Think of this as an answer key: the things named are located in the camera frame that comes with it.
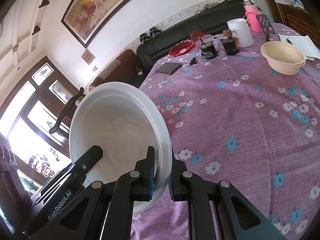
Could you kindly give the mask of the white paper bowl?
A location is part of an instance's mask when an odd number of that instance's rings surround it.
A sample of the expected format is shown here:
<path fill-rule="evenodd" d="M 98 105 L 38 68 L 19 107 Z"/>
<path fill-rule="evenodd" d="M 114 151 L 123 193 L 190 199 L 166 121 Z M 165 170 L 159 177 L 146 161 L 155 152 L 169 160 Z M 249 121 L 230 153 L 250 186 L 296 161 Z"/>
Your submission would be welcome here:
<path fill-rule="evenodd" d="M 80 102 L 72 118 L 69 152 L 76 162 L 92 146 L 100 146 L 103 157 L 86 175 L 88 187 L 99 180 L 116 181 L 134 170 L 155 149 L 153 197 L 135 202 L 133 212 L 143 212 L 160 200 L 172 168 L 172 150 L 165 121 L 152 100 L 138 88 L 122 82 L 99 85 Z"/>

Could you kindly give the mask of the beige paper bowl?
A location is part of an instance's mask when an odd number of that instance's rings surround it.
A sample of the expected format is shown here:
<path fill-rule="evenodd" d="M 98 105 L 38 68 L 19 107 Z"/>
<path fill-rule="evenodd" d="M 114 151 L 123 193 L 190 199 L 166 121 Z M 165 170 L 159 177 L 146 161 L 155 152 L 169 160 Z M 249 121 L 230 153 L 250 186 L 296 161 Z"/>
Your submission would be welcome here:
<path fill-rule="evenodd" d="M 296 75 L 306 63 L 304 54 L 285 42 L 266 42 L 261 46 L 260 51 L 269 66 L 283 75 Z"/>

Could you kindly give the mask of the dark wooden chair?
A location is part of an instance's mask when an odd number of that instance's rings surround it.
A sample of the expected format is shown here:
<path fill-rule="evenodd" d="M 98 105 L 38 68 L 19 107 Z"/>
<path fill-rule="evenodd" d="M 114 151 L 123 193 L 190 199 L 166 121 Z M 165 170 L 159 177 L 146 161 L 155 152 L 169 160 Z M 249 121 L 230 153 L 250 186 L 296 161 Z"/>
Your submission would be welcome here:
<path fill-rule="evenodd" d="M 79 92 L 71 97 L 68 102 L 65 104 L 65 106 L 63 107 L 63 109 L 61 110 L 61 112 L 59 113 L 56 123 L 55 125 L 49 130 L 49 134 L 53 135 L 54 133 L 57 133 L 63 137 L 65 137 L 66 139 L 69 139 L 69 133 L 65 132 L 63 129 L 60 128 L 64 118 L 69 118 L 70 120 L 72 120 L 73 115 L 75 113 L 75 110 L 77 108 L 76 102 L 80 99 L 80 98 L 84 98 L 85 94 L 84 94 L 84 88 L 81 87 L 79 89 Z"/>

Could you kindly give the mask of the purple floral tablecloth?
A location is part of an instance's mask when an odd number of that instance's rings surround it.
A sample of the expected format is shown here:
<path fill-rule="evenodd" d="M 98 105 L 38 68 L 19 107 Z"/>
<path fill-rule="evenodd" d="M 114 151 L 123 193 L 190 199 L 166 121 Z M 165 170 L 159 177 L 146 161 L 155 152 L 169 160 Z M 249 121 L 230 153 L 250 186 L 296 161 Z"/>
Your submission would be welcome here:
<path fill-rule="evenodd" d="M 304 239 L 319 211 L 319 61 L 272 70 L 253 45 L 190 66 L 197 50 L 164 56 L 140 89 L 167 124 L 175 157 L 204 180 L 230 181 L 287 239 Z M 157 73 L 181 63 L 174 74 Z"/>

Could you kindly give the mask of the black smartphone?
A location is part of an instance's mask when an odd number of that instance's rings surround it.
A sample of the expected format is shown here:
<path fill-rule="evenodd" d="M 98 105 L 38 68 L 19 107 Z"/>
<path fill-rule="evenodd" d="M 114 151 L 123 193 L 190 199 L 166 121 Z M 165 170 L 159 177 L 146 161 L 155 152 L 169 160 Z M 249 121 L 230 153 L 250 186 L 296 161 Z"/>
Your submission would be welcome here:
<path fill-rule="evenodd" d="M 162 74 L 167 74 L 167 75 L 172 75 L 172 74 L 174 74 L 174 72 L 176 72 L 182 66 L 183 66 L 183 64 L 181 64 L 181 63 L 165 63 L 161 67 L 159 67 L 156 70 L 156 72 L 162 73 Z"/>

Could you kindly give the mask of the small black adapter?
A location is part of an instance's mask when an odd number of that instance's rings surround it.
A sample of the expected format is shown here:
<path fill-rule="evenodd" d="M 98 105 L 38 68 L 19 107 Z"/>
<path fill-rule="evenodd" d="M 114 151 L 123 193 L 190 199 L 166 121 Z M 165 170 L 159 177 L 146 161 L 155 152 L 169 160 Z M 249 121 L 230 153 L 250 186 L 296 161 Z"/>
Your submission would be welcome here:
<path fill-rule="evenodd" d="M 190 66 L 193 66 L 193 65 L 195 65 L 195 64 L 197 64 L 197 58 L 196 58 L 196 57 L 192 58 L 192 59 L 190 60 L 190 62 L 189 62 L 189 65 L 190 65 Z"/>

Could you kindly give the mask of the black round device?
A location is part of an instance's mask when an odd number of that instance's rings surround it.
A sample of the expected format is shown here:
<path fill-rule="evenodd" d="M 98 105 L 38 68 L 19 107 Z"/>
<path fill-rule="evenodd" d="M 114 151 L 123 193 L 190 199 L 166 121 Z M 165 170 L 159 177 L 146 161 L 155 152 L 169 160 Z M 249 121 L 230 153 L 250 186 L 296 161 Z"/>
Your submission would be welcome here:
<path fill-rule="evenodd" d="M 209 41 L 204 41 L 202 38 L 200 39 L 201 44 L 199 45 L 200 54 L 207 60 L 214 59 L 218 56 L 218 52 L 215 48 L 214 38 Z"/>

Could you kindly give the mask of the red glass dish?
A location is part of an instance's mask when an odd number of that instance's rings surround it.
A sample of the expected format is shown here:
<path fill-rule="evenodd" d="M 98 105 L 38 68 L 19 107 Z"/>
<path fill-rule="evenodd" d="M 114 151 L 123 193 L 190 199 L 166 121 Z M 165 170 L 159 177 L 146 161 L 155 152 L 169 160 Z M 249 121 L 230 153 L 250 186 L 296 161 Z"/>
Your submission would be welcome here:
<path fill-rule="evenodd" d="M 174 45 L 169 51 L 169 55 L 173 57 L 181 56 L 193 49 L 195 42 L 193 40 L 181 41 Z"/>

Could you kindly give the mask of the dark jar with cork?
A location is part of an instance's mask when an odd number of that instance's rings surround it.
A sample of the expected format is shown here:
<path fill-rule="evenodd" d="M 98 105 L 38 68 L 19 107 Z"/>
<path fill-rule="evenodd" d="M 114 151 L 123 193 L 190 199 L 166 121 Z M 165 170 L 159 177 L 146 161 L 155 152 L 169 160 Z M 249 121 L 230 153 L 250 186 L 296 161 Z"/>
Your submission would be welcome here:
<path fill-rule="evenodd" d="M 227 55 L 236 55 L 240 52 L 238 46 L 238 39 L 233 36 L 233 33 L 230 29 L 225 29 L 223 32 L 224 38 L 221 43 L 225 49 Z"/>

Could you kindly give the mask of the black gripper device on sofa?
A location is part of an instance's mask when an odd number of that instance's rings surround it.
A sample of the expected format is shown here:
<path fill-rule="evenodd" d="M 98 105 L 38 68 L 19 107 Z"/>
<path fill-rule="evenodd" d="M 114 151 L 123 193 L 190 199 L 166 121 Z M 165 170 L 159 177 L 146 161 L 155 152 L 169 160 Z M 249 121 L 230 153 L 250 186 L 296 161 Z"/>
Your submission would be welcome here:
<path fill-rule="evenodd" d="M 150 39 L 150 36 L 147 34 L 147 33 L 142 33 L 140 36 L 139 36 L 139 40 L 140 40 L 140 43 L 141 44 L 145 44 L 147 40 Z"/>

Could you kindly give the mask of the white plastic container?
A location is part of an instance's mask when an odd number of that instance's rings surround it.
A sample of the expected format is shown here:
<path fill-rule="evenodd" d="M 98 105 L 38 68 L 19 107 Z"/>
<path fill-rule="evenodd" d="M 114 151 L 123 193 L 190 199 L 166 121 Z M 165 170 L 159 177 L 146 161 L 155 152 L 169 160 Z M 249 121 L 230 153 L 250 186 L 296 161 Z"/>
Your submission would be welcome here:
<path fill-rule="evenodd" d="M 250 47 L 254 41 L 249 26 L 244 18 L 236 18 L 227 22 L 229 29 L 238 39 L 240 47 Z"/>

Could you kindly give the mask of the black phone stand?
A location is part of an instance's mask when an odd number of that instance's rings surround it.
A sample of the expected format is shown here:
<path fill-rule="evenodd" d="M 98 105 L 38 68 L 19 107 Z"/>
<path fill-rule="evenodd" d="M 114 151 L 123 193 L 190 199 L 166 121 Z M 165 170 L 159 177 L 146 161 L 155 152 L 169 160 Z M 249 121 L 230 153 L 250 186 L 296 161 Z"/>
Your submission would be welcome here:
<path fill-rule="evenodd" d="M 274 31 L 272 23 L 270 22 L 269 18 L 265 14 L 256 15 L 256 19 L 266 37 L 266 42 L 269 42 L 270 35 L 276 33 Z"/>

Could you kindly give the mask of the white notebook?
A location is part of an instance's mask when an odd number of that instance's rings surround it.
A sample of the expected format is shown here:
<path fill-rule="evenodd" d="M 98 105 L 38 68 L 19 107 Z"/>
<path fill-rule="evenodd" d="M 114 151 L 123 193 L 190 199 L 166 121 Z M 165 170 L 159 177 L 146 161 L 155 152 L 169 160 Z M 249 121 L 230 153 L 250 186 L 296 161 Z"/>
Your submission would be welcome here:
<path fill-rule="evenodd" d="M 319 49 L 312 42 L 308 35 L 306 36 L 288 36 L 279 34 L 279 38 L 281 42 L 286 42 L 286 38 L 288 38 L 293 46 L 296 47 L 306 59 L 320 59 Z"/>

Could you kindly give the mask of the framed painting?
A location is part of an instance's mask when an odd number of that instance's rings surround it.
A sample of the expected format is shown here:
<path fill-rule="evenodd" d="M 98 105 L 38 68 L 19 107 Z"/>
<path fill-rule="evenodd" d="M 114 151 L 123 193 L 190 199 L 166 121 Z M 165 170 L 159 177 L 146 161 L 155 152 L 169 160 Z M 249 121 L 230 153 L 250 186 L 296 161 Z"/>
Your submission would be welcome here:
<path fill-rule="evenodd" d="M 130 0 L 71 0 L 61 23 L 87 48 L 100 29 Z"/>

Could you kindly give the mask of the black leather sofa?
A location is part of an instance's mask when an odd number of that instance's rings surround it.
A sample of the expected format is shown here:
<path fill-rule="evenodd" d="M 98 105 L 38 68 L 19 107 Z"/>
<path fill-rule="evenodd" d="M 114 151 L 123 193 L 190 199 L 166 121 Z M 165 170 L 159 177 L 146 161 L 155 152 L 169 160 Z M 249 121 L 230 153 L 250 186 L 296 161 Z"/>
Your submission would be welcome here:
<path fill-rule="evenodd" d="M 243 18 L 245 9 L 242 0 L 225 0 L 212 9 L 205 10 L 172 27 L 150 35 L 137 48 L 137 56 L 143 74 L 148 74 L 156 61 L 168 55 L 171 48 L 181 41 L 195 38 L 196 34 L 217 35 L 228 28 L 227 22 Z"/>

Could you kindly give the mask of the pink covered bottle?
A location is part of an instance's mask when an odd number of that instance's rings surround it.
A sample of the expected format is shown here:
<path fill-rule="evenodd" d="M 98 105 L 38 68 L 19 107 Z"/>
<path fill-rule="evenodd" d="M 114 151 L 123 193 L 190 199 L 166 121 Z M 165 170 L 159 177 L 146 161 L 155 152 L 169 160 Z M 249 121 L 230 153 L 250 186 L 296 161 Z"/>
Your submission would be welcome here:
<path fill-rule="evenodd" d="M 260 11 L 258 10 L 257 5 L 253 0 L 242 0 L 245 9 L 245 15 L 247 20 L 252 28 L 253 32 L 262 33 L 263 30 L 256 18 L 257 15 L 260 15 Z"/>

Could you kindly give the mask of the wooden side cabinet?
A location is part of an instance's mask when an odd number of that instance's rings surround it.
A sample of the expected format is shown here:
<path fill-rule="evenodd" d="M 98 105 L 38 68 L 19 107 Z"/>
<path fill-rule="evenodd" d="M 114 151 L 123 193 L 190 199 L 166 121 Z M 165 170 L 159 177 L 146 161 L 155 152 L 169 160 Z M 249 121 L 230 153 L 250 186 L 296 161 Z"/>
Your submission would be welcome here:
<path fill-rule="evenodd" d="M 319 27 L 307 10 L 291 4 L 281 4 L 276 0 L 266 1 L 275 22 L 287 25 L 300 35 L 309 35 L 315 45 L 319 47 Z"/>

